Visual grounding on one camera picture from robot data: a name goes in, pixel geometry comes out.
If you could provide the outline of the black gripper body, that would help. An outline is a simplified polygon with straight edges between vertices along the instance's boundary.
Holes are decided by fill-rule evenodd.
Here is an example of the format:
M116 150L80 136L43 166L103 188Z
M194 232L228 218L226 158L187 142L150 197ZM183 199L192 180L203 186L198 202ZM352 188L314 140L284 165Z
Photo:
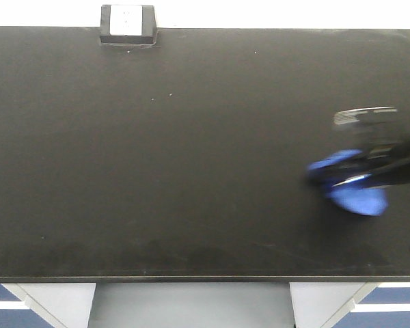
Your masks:
M410 111L396 107L366 107L339 111L334 126L356 137L361 153L345 163L363 187L410 183Z

